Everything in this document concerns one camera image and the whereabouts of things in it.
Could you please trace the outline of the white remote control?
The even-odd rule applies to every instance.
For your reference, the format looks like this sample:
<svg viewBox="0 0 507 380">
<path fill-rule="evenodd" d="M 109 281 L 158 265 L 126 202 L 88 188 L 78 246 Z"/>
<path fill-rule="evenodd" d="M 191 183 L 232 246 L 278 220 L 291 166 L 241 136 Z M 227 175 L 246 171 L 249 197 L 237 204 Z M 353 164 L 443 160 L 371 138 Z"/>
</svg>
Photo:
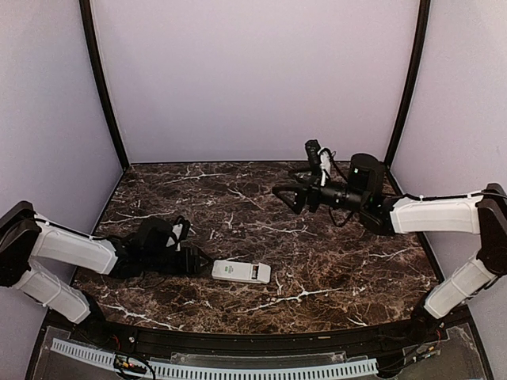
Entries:
<svg viewBox="0 0 507 380">
<path fill-rule="evenodd" d="M 252 267 L 258 265 L 258 280 L 251 279 Z M 271 267 L 267 264 L 251 264 L 230 260 L 216 260 L 212 267 L 212 278 L 217 280 L 267 284 L 271 279 Z"/>
</svg>

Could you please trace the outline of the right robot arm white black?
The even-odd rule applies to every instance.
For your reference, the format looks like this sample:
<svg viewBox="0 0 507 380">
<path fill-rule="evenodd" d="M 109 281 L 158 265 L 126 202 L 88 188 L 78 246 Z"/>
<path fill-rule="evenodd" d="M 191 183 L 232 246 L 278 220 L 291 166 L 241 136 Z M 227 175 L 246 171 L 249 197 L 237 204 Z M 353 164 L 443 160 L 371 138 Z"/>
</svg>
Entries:
<svg viewBox="0 0 507 380">
<path fill-rule="evenodd" d="M 385 167 L 370 154 L 354 154 L 349 172 L 339 183 L 331 178 L 336 163 L 327 148 L 309 147 L 309 166 L 295 184 L 273 187 L 273 194 L 293 212 L 347 210 L 360 224 L 380 236 L 419 232 L 464 232 L 481 238 L 478 252 L 452 276 L 434 287 L 405 324 L 404 336 L 420 344 L 433 333 L 435 321 L 506 274 L 506 194 L 496 183 L 486 189 L 454 196 L 386 196 Z"/>
</svg>

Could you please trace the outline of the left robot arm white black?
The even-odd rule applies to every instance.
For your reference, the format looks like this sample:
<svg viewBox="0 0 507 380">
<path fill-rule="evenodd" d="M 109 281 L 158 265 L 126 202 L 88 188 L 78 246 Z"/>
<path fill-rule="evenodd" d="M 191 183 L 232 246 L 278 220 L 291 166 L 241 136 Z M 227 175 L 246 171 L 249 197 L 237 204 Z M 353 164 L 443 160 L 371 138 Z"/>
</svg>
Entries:
<svg viewBox="0 0 507 380">
<path fill-rule="evenodd" d="M 49 221 L 30 202 L 21 201 L 1 217 L 1 285 L 18 289 L 68 321 L 81 324 L 84 336 L 95 345 L 104 345 L 112 338 L 112 329 L 100 319 L 100 308 L 90 296 L 48 271 L 40 260 L 56 260 L 116 279 L 144 272 L 195 275 L 212 259 L 196 246 L 183 245 L 190 227 L 182 216 L 174 222 L 150 217 L 126 237 L 95 237 Z"/>
</svg>

